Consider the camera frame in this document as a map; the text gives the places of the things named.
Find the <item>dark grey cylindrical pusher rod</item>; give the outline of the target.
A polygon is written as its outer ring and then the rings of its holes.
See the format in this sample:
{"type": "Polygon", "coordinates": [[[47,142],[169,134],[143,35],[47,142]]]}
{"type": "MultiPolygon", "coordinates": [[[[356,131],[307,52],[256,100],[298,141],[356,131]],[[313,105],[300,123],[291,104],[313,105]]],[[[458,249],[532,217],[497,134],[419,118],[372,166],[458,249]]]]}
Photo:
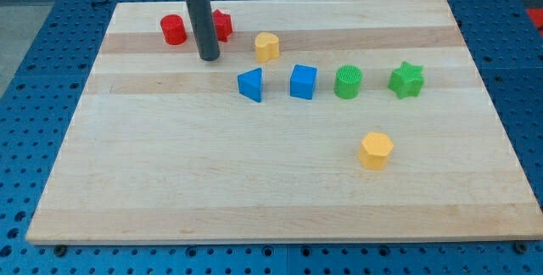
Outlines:
{"type": "Polygon", "coordinates": [[[220,57],[216,26],[210,0],[185,0],[199,57],[203,61],[214,61],[220,57]]]}

